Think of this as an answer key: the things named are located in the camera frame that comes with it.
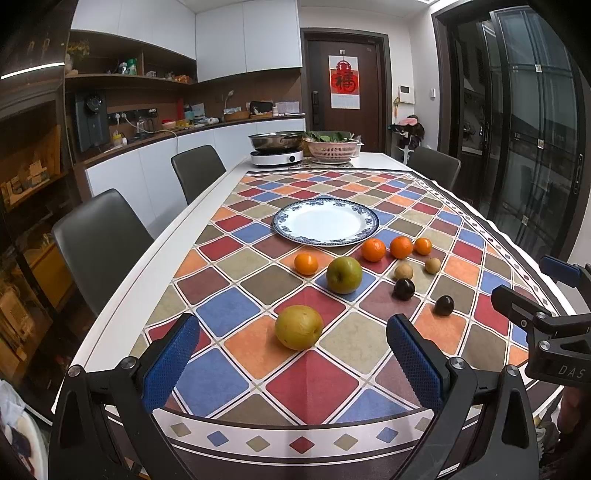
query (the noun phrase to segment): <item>plate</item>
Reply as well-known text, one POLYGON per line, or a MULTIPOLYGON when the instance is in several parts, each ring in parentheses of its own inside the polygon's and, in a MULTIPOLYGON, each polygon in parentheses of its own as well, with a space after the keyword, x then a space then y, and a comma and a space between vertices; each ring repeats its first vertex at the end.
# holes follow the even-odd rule
POLYGON ((350 200, 310 199, 292 203, 275 214, 273 228, 303 245, 341 247, 371 237, 379 227, 371 209, 350 200))
POLYGON ((346 163, 350 163, 350 158, 339 158, 337 160, 328 160, 328 159, 318 159, 316 157, 309 157, 312 163, 319 163, 320 165, 344 165, 346 163))

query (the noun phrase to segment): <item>brown wooden door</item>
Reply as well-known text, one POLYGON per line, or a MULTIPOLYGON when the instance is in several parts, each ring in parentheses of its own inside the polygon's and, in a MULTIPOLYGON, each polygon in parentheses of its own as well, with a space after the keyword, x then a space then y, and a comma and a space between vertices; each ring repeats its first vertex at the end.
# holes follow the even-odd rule
POLYGON ((341 130, 361 135, 362 151, 385 151, 384 100, 376 44, 348 41, 309 41, 309 94, 312 98, 312 130, 341 130), (359 110, 331 108, 329 55, 357 57, 359 110))

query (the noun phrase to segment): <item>sliding glass door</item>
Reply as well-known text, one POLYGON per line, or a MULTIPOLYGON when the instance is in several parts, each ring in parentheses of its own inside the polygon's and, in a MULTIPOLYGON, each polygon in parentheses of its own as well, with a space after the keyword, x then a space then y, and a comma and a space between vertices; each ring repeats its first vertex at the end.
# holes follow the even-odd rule
POLYGON ((465 200, 535 260, 558 256, 584 159, 579 69, 529 7, 487 12, 456 25, 451 40, 463 64, 456 69, 458 129, 464 133, 458 158, 480 186, 465 200))
POLYGON ((559 251, 563 224, 568 228, 570 222, 569 197, 577 193, 582 152, 577 152, 576 67, 558 36, 530 8, 494 12, 493 20, 511 116, 504 125, 509 136, 504 173, 496 178, 498 195, 488 215, 537 260, 559 251))

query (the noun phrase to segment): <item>stainless steel pot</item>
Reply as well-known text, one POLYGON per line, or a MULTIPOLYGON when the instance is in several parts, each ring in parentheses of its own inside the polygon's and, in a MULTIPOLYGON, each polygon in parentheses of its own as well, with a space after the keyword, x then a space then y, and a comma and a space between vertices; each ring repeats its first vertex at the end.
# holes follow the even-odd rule
POLYGON ((270 134, 249 135, 252 146, 261 153, 282 153, 300 147, 306 132, 273 132, 270 134))

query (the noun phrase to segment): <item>white cabinet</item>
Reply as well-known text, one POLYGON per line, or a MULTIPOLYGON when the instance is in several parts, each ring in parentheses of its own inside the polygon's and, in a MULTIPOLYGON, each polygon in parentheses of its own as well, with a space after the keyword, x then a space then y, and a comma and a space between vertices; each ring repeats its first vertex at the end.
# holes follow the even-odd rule
POLYGON ((146 227, 154 238, 187 206, 183 189, 171 164, 171 158, 176 155, 176 142, 176 139, 171 138, 138 149, 155 216, 155 221, 146 227))
POLYGON ((197 80, 301 67, 296 0, 253 0, 196 15, 197 80))
POLYGON ((159 0, 152 42, 195 59, 195 13, 177 0, 159 0))
POLYGON ((305 118, 290 118, 289 120, 269 120, 268 122, 258 122, 256 124, 256 132, 259 134, 270 134, 272 132, 287 132, 287 131, 305 131, 305 118))
POLYGON ((226 170, 233 169, 254 150, 248 136, 255 134, 256 124, 254 123, 231 125, 213 130, 216 151, 226 170))
POLYGON ((204 130, 203 132, 195 132, 194 134, 180 136, 178 138, 178 151, 186 152, 187 150, 202 147, 204 145, 211 145, 213 148, 216 148, 213 131, 214 130, 204 130))
POLYGON ((242 4, 196 15, 197 80, 246 72, 242 4))
POLYGON ((72 28, 117 35, 123 0, 78 0, 72 28))
POLYGON ((72 29, 133 38, 195 58, 195 14, 178 0, 79 0, 72 29))
POLYGON ((301 67, 296 0, 244 2, 246 71, 301 67))
POLYGON ((92 196, 109 189, 119 191, 148 228, 156 220, 139 156, 140 149, 122 153, 86 170, 92 196))
MULTIPOLYGON (((158 0, 123 0, 118 34, 122 37, 154 43, 157 6, 158 0)), ((167 23, 166 17, 158 20, 161 23, 167 23)))

